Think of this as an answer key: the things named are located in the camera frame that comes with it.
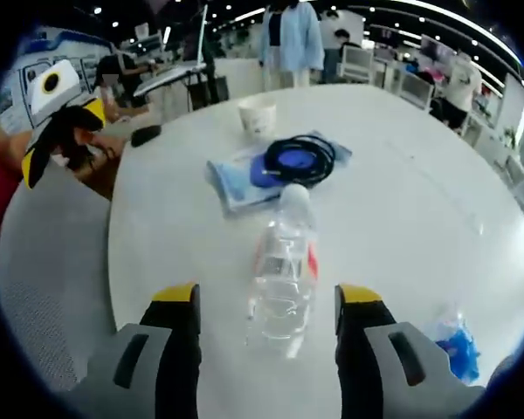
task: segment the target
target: blue jeans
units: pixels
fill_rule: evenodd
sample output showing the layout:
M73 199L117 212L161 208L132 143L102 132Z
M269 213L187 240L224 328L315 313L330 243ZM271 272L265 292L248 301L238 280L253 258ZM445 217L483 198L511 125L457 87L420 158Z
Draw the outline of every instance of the blue jeans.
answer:
M338 64L341 62L340 50L324 50L324 69L321 83L335 83L338 79Z

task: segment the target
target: white round table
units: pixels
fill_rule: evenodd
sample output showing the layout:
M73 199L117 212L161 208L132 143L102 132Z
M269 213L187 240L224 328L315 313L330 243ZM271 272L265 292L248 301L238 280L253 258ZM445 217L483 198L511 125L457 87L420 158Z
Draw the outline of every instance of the white round table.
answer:
M155 292L195 280L200 417L340 417L334 286L365 285L397 321L422 330L459 305L485 385L524 336L524 216L502 181L448 128L372 86L266 94L277 101L280 136L317 129L354 152L311 192L320 279L299 359L262 359L244 345L253 255L271 213L225 218L206 175L208 160L249 144L236 101L125 150L109 231L117 327L139 322Z

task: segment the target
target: gray chair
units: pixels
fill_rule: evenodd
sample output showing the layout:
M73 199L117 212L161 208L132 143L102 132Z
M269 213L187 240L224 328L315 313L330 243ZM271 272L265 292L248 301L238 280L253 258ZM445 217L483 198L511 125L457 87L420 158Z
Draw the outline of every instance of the gray chair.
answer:
M109 202L52 161L19 185L0 233L0 306L19 346L53 391L86 376L115 332L108 291Z
M344 45L341 57L340 77L355 83L373 83L373 51L357 46Z
M409 72L402 72L401 77L398 96L419 109L429 112L434 86Z

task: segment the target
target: small bottle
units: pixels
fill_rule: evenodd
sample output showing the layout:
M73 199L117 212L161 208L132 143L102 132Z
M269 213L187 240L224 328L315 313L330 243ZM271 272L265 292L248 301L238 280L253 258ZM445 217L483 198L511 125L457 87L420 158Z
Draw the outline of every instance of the small bottle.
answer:
M285 187L259 243L246 343L295 358L304 340L318 278L309 193Z

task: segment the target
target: ceiling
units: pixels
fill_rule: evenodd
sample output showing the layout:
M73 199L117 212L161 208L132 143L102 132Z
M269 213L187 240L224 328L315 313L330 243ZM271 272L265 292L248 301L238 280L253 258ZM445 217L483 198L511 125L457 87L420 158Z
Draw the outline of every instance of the ceiling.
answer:
M148 22L150 28L164 28L167 25L176 29L179 24L185 24L188 19L198 9L200 3L207 3L210 7L209 25L212 28L221 28L222 25L229 24L236 17L247 12L264 7L266 0L149 0L154 7L160 8L157 15L142 0L71 0L59 5L54 12L44 16L44 23L66 27L77 31L84 31L101 36L113 42L132 38L134 27L138 24ZM497 11L493 5L496 2L489 1L491 7L484 6L487 1L480 0L430 0L427 3L454 12L461 17L465 17L475 24L480 25L486 30L493 31L493 35L501 39L505 44L519 55L524 62L524 51L517 51L509 33L505 32L505 25L495 22L492 17L497 17ZM418 7L415 4L403 3L396 0L370 0L370 1L346 1L346 0L314 0L314 8L322 12L331 8L349 9L355 13L366 17L366 29L371 31L370 38L373 38L374 25L381 25L394 28L399 24L400 30L421 35L422 33L431 37L439 36L440 41L455 50L463 50L472 57L477 57L477 63L487 69L496 79L504 81L508 72L513 72L516 77L524 79L524 66L519 65L508 53L501 50L494 42L478 34L469 26L447 17L436 11L431 11ZM95 15L93 10L101 7L101 13ZM238 24L229 24L225 30L237 29L241 24L249 25L251 21L260 22L261 14L249 17ZM118 22L117 27L113 27L113 22ZM403 39L419 43L411 37ZM478 45L473 45L472 40L477 40Z

